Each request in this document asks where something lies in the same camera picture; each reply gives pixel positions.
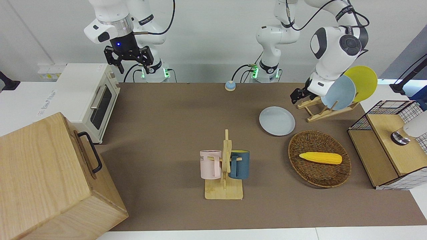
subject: wall socket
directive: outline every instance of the wall socket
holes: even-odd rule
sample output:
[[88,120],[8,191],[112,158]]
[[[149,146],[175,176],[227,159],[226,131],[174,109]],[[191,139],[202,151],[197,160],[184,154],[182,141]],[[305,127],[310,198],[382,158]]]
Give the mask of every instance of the wall socket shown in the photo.
[[44,82],[56,82],[62,71],[65,69],[65,64],[55,65],[39,65],[37,74]]

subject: yellow plate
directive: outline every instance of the yellow plate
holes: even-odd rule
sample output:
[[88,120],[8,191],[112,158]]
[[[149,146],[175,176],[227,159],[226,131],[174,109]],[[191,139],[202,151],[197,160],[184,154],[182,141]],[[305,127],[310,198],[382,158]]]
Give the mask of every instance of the yellow plate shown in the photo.
[[344,75],[349,77],[356,86],[357,95],[353,100],[354,102],[360,102],[369,98],[377,89],[377,75],[367,66],[352,67]]

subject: oven door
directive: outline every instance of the oven door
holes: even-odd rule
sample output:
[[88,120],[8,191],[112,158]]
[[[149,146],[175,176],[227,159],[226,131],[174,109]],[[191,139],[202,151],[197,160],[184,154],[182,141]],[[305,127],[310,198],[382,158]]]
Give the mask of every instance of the oven door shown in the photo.
[[94,101],[90,106],[91,113],[87,119],[86,126],[98,136],[96,142],[101,142],[108,120],[117,99],[117,93],[110,81],[105,78],[104,84],[97,89]]

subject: oven window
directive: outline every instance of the oven window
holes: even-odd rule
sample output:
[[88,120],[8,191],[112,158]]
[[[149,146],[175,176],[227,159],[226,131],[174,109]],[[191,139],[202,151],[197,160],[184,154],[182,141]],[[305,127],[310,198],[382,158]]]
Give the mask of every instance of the oven window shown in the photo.
[[104,92],[104,96],[102,97],[101,103],[99,104],[98,109],[95,109],[91,116],[91,122],[93,125],[99,130],[102,124],[102,120],[104,120],[104,116],[107,112],[108,105],[110,104],[112,98],[112,94],[108,87]]

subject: corn cob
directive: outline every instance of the corn cob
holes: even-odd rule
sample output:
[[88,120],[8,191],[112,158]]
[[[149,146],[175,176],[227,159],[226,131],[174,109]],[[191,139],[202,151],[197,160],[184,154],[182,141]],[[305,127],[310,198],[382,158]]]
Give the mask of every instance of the corn cob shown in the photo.
[[299,155],[301,158],[305,160],[309,160],[316,163],[324,163],[324,164],[341,164],[342,157],[340,154],[336,153],[328,153],[328,152],[305,152]]

